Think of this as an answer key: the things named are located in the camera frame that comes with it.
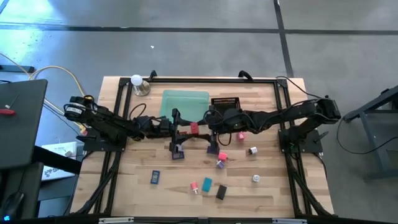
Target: green tray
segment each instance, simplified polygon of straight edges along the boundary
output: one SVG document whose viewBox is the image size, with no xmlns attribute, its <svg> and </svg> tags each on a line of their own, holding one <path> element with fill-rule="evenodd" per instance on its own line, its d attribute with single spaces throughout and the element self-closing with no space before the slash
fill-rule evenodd
<svg viewBox="0 0 398 224">
<path fill-rule="evenodd" d="M 160 115 L 174 121 L 172 110 L 177 108 L 181 118 L 200 121 L 209 109 L 209 93 L 206 91 L 164 90 Z"/>
</svg>

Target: black mesh basket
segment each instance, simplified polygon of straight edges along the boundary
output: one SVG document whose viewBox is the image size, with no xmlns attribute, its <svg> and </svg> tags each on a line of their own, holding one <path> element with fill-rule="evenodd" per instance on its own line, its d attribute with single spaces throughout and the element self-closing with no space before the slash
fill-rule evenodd
<svg viewBox="0 0 398 224">
<path fill-rule="evenodd" d="M 211 105 L 215 107 L 215 110 L 224 114 L 224 112 L 230 108 L 241 109 L 239 97 L 228 97 L 228 98 L 212 98 Z"/>
</svg>

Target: wooden tabletop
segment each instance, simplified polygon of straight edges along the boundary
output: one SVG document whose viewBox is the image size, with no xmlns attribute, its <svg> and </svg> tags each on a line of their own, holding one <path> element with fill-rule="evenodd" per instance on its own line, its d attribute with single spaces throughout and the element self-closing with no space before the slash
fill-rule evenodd
<svg viewBox="0 0 398 224">
<path fill-rule="evenodd" d="M 98 104 L 110 110 L 114 108 L 120 77 L 104 77 Z M 303 79 L 293 81 L 305 89 Z M 151 83 L 147 96 L 133 95 L 130 110 L 139 103 L 146 103 L 144 115 L 158 116 L 164 90 L 208 91 L 210 98 L 238 96 L 244 110 L 276 110 L 275 93 L 270 84 L 249 83 Z M 307 99 L 298 88 L 289 83 L 292 103 Z M 216 157 L 206 153 L 208 143 L 200 139 L 184 142 L 185 159 L 171 160 L 168 150 L 170 138 L 128 140 L 122 154 L 118 181 L 114 194 L 112 216 L 154 217 L 293 217 L 292 199 L 284 155 L 280 153 L 277 137 L 279 125 L 273 125 L 261 134 L 246 133 L 243 142 L 233 140 L 220 150 L 228 154 L 225 169 L 216 168 Z M 201 133 L 208 132 L 200 127 Z M 228 135 L 222 142 L 228 142 Z M 256 146 L 253 156 L 246 150 Z M 97 187 L 104 152 L 92 153 L 84 160 L 76 187 L 71 211 L 83 206 Z M 333 213 L 328 184 L 321 162 L 312 154 L 303 154 L 303 166 L 308 187 L 318 201 Z M 153 170 L 160 171 L 159 184 L 150 183 Z M 254 183 L 252 176 L 260 175 Z M 201 189 L 205 177 L 213 180 L 208 193 L 190 189 L 196 181 Z M 227 186 L 224 200 L 215 197 L 219 185 Z M 108 187 L 104 191 L 103 208 L 106 205 Z M 302 194 L 298 190 L 300 207 L 304 211 Z"/>
</svg>

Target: white paper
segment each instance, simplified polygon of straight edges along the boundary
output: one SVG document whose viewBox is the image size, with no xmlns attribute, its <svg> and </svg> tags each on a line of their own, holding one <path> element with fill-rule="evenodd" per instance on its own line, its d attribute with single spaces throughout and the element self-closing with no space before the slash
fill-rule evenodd
<svg viewBox="0 0 398 224">
<path fill-rule="evenodd" d="M 76 159 L 76 149 L 77 149 L 76 142 L 44 145 L 44 146 L 42 146 L 42 148 L 52 151 L 54 153 L 60 154 L 62 156 L 65 156 L 65 154 L 68 153 L 68 151 L 70 151 L 72 154 L 70 155 L 69 158 Z M 65 177 L 73 177 L 73 176 L 74 176 L 74 174 L 72 174 L 72 173 L 65 172 L 60 169 L 44 166 L 43 174 L 42 174 L 42 181 L 60 179 L 60 178 L 65 178 Z"/>
</svg>

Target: gray floor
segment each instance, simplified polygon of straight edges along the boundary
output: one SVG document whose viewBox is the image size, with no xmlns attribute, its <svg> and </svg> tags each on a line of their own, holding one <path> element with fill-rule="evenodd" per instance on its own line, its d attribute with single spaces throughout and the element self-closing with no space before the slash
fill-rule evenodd
<svg viewBox="0 0 398 224">
<path fill-rule="evenodd" d="M 110 2 L 10 0 L 0 14 L 0 22 L 277 28 L 271 0 Z M 398 30 L 397 1 L 280 0 L 280 6 L 286 29 Z M 148 75 L 153 69 L 162 76 L 235 77 L 240 70 L 254 77 L 286 74 L 278 34 L 0 30 L 0 40 L 0 51 L 20 64 L 68 68 L 94 96 L 98 96 L 105 75 Z M 287 35 L 287 43 L 294 76 L 305 79 L 309 92 L 330 95 L 343 114 L 398 84 L 396 35 Z M 0 58 L 0 63 L 8 62 Z M 49 80 L 47 98 L 58 106 L 79 95 L 74 81 L 60 70 L 47 70 L 40 77 Z M 1 79 L 25 80 L 26 76 L 2 73 Z M 340 149 L 335 141 L 336 128 L 320 127 L 329 131 L 323 139 L 324 160 L 336 214 L 398 222 L 398 180 L 364 182 L 365 174 L 377 170 L 375 155 L 352 155 Z M 73 141 L 74 136 L 69 127 L 44 110 L 37 145 Z M 352 151 L 370 149 L 358 121 L 342 124 L 341 141 Z M 54 193 L 56 197 L 70 195 L 73 183 L 63 180 L 54 185 L 63 183 L 69 183 L 69 187 Z M 49 198 L 49 192 L 43 190 L 40 195 Z M 42 205 L 53 207 L 52 203 L 56 202 Z M 40 211 L 40 215 L 57 213 Z"/>
</svg>

